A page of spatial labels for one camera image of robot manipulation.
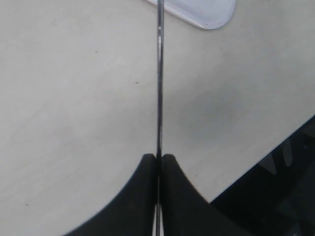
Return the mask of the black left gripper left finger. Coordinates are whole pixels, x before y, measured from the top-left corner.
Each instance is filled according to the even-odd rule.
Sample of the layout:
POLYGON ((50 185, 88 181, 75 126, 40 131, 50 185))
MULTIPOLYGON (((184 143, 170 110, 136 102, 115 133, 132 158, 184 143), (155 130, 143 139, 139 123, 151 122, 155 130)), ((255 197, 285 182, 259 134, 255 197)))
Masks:
POLYGON ((157 202, 157 160, 144 154, 118 195, 68 236, 151 236, 157 202))

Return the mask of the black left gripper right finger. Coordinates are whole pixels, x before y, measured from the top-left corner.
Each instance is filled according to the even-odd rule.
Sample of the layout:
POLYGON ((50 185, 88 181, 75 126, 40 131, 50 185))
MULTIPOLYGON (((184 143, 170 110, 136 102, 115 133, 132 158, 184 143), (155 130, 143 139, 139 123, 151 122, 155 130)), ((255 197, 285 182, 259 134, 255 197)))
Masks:
POLYGON ((172 154, 161 159, 161 209, 165 236, 246 235, 198 193, 172 154))

